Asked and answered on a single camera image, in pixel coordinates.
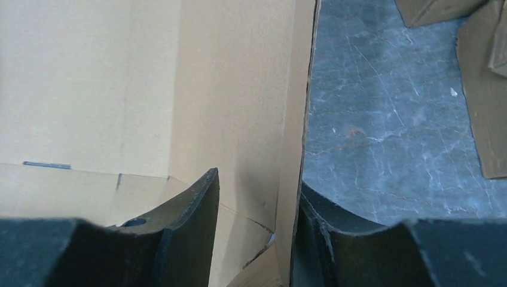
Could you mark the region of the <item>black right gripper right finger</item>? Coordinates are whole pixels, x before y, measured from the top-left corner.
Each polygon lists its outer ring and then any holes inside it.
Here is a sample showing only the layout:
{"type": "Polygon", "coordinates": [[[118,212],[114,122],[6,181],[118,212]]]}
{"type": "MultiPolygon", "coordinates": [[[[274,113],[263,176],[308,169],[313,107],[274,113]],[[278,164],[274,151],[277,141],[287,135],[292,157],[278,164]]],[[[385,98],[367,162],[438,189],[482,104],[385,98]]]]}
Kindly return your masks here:
{"type": "Polygon", "coordinates": [[[408,219],[385,226],[301,197],[292,286],[505,286],[505,219],[408,219]]]}

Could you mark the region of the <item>brown cardboard box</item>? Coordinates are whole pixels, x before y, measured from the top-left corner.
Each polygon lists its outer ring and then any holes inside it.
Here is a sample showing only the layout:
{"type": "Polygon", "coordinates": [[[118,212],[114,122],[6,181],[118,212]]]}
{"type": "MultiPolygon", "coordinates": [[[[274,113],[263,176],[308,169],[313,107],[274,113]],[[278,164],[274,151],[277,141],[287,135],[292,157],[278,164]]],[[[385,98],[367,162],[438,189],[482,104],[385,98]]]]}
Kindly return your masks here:
{"type": "Polygon", "coordinates": [[[1,220],[120,226],[219,173],[207,286],[289,286],[319,1],[2,1],[1,220]]]}

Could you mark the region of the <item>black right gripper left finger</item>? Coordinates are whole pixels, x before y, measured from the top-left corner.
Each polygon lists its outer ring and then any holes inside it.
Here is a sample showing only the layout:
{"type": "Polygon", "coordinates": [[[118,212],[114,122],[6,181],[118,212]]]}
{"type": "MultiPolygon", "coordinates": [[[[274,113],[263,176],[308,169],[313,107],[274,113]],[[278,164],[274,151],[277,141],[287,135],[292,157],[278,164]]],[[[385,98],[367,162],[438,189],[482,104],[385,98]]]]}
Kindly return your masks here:
{"type": "Polygon", "coordinates": [[[78,218],[1,220],[2,286],[207,286],[219,205],[209,169],[116,227],[78,218]]]}

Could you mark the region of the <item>leaning folded cardboard box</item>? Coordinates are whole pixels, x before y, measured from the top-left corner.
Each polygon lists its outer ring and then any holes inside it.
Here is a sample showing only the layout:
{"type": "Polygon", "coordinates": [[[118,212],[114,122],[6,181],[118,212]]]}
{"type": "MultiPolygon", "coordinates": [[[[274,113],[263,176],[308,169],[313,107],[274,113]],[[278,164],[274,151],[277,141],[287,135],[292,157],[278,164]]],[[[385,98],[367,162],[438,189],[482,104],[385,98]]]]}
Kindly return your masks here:
{"type": "Polygon", "coordinates": [[[490,70],[503,1],[488,1],[461,26],[457,57],[482,174],[506,177],[506,78],[490,70]]]}

